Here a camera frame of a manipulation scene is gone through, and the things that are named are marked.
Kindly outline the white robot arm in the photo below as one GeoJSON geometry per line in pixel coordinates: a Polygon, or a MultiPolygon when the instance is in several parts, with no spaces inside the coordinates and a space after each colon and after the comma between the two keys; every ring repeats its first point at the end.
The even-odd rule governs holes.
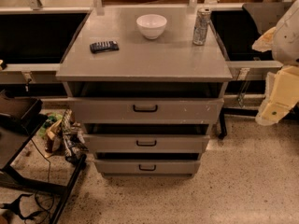
{"type": "Polygon", "coordinates": [[[265,98],[256,122],[263,126],[279,123],[299,103],[299,1],[296,0],[275,27],[267,30],[252,45],[256,51],[270,50],[283,64],[265,81],[265,98]]]}

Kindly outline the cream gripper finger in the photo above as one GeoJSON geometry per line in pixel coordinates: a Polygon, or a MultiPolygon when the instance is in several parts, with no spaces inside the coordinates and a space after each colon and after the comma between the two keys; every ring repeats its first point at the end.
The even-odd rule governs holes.
{"type": "Polygon", "coordinates": [[[290,109],[287,106],[271,103],[264,99],[258,109],[255,121],[262,126],[274,125],[279,123],[289,112],[290,109]]]}

